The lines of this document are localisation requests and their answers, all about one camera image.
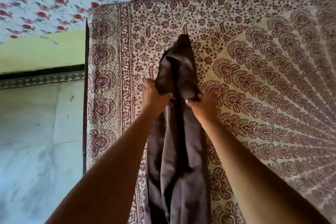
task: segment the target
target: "right hand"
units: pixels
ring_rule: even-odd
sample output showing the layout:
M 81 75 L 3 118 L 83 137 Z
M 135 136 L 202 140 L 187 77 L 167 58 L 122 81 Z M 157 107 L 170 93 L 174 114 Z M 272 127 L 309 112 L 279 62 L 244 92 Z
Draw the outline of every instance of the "right hand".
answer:
M 217 100 L 216 96 L 208 89 L 203 89 L 202 93 L 200 102 L 191 99 L 187 99 L 185 102 L 191 107 L 201 125 L 204 125 L 209 121 L 217 121 Z

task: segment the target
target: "fabric fold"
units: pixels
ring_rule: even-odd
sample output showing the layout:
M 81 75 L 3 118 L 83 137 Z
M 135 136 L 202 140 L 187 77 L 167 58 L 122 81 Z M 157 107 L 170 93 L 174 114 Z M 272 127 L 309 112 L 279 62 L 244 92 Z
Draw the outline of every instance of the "fabric fold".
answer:
M 163 54 L 155 86 L 174 99 L 148 137 L 145 224 L 210 223 L 205 133 L 186 104 L 199 100 L 200 92 L 188 35 L 180 35 Z

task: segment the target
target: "brown trousers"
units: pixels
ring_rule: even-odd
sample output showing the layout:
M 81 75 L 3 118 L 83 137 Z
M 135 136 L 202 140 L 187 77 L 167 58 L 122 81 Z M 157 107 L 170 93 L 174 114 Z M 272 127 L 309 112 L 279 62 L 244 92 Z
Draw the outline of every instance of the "brown trousers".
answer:
M 186 99 L 198 100 L 199 93 L 188 35 L 180 35 L 163 54 L 155 86 L 175 99 L 148 137 L 145 224 L 210 224 L 205 133 L 186 104 Z

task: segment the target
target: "white floor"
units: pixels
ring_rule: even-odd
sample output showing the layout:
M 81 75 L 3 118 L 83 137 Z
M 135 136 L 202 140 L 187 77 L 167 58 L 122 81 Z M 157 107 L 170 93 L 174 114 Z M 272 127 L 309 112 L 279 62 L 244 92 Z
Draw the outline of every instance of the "white floor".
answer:
M 0 223 L 44 223 L 82 177 L 84 81 L 0 90 Z

